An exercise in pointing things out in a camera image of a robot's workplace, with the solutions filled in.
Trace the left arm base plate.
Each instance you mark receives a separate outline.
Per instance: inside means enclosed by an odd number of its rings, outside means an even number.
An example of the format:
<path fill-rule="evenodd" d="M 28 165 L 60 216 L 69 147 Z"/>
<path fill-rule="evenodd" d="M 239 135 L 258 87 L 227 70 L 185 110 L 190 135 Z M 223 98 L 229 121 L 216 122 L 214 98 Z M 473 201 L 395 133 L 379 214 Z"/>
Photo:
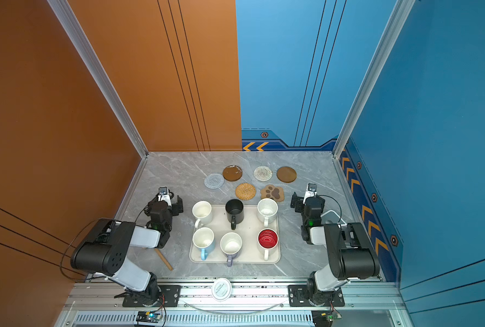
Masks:
<path fill-rule="evenodd" d="M 173 308 L 178 306 L 178 301 L 181 295 L 180 285 L 162 285 L 158 287 L 158 297 L 156 299 L 147 298 L 146 296 L 137 293 L 125 293 L 122 306 L 159 308 L 164 305 L 165 308 Z"/>

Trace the grey woven coaster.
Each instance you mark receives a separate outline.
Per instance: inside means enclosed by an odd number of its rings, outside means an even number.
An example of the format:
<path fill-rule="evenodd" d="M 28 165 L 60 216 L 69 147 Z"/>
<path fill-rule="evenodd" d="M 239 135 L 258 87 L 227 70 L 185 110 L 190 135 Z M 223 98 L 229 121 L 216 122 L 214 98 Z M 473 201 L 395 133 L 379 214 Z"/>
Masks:
<path fill-rule="evenodd" d="M 222 174 L 213 173 L 208 175 L 204 180 L 204 185 L 208 189 L 219 189 L 223 186 L 225 178 Z"/>

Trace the white multicolour woven coaster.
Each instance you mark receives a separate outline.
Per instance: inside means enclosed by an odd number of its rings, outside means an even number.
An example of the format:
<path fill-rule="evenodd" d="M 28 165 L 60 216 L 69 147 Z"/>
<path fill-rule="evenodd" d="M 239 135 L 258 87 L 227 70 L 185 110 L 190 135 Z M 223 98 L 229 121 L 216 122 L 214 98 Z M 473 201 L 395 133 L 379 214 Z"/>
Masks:
<path fill-rule="evenodd" d="M 273 172 L 267 166 L 259 166 L 253 171 L 253 175 L 258 181 L 269 181 L 273 177 Z"/>

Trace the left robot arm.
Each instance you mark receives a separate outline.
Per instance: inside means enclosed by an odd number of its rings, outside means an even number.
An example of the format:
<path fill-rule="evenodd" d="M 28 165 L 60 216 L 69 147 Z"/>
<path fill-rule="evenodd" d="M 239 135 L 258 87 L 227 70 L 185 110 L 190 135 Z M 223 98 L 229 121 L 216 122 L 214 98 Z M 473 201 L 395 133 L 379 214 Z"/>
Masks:
<path fill-rule="evenodd" d="M 157 276 L 127 258 L 131 247 L 162 249 L 172 231 L 173 218 L 184 211 L 180 196 L 176 202 L 153 200 L 148 206 L 151 220 L 144 227 L 135 222 L 98 219 L 71 255 L 71 267 L 97 277 L 105 277 L 123 287 L 117 294 L 124 307 L 165 305 L 165 295 Z"/>

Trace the brown cork round coaster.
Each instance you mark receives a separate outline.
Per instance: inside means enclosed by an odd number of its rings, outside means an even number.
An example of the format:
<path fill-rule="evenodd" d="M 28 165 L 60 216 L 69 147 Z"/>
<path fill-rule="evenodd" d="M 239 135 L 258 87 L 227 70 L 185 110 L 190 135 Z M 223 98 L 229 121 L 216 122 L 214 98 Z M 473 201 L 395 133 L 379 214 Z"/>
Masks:
<path fill-rule="evenodd" d="M 277 178 L 283 183 L 292 183 L 297 179 L 297 172 L 289 166 L 283 166 L 277 170 Z"/>

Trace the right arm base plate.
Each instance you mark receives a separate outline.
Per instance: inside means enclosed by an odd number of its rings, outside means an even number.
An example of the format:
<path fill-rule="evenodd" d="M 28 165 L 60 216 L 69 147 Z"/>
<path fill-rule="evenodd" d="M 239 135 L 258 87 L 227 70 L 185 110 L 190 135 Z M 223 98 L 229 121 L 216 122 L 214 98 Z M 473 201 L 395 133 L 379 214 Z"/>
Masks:
<path fill-rule="evenodd" d="M 288 298 L 291 307 L 344 307 L 344 295 L 339 289 L 333 292 L 314 290 L 312 293 L 306 285 L 289 285 Z"/>

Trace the rattan woven coaster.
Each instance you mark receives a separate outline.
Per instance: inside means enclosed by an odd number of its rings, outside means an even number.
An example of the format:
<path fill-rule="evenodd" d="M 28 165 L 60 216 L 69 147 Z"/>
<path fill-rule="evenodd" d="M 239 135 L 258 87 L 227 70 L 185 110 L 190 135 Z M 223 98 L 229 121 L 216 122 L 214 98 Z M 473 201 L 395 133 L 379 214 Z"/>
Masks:
<path fill-rule="evenodd" d="M 252 200 L 256 196 L 256 187 L 250 183 L 241 183 L 236 187 L 235 195 L 239 200 Z"/>

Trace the glossy brown round coaster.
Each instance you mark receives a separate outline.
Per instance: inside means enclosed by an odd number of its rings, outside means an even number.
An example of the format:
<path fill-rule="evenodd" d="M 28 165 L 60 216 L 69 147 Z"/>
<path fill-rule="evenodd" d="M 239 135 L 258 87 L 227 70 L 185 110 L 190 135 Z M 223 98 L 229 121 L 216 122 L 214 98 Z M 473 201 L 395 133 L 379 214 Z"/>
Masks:
<path fill-rule="evenodd" d="M 243 170 L 237 165 L 230 165 L 223 169 L 222 175 L 226 181 L 234 182 L 243 176 Z"/>

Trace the white speckled mug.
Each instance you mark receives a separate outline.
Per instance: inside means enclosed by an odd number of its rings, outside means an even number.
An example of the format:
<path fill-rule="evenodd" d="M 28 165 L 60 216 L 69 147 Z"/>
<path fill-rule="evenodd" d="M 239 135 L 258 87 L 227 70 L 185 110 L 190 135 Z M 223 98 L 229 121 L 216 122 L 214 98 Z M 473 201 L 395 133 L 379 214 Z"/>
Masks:
<path fill-rule="evenodd" d="M 278 205 L 270 198 L 260 200 L 257 205 L 257 210 L 257 217 L 266 228 L 277 219 Z"/>

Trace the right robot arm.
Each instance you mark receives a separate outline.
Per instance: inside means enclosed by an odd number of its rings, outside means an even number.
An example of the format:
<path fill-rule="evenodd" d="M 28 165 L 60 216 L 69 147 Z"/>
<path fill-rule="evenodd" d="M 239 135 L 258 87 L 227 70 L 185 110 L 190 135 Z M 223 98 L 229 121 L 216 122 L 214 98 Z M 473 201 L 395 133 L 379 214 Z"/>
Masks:
<path fill-rule="evenodd" d="M 330 196 L 307 190 L 303 197 L 292 195 L 290 207 L 301 214 L 301 237 L 309 245 L 327 251 L 327 265 L 307 279 L 305 298 L 313 306 L 344 306 L 341 288 L 353 279 L 369 279 L 380 273 L 378 255 L 364 226 L 345 222 L 342 208 L 325 208 Z"/>

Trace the paw shaped wooden coaster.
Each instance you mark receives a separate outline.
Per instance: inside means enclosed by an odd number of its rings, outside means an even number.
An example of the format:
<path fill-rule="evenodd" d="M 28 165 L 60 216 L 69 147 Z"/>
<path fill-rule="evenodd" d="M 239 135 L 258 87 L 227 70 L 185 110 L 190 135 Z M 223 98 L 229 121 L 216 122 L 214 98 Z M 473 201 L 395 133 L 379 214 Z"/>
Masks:
<path fill-rule="evenodd" d="M 285 200 L 285 193 L 282 187 L 274 185 L 266 185 L 261 191 L 261 199 L 269 198 L 275 202 L 283 202 Z"/>

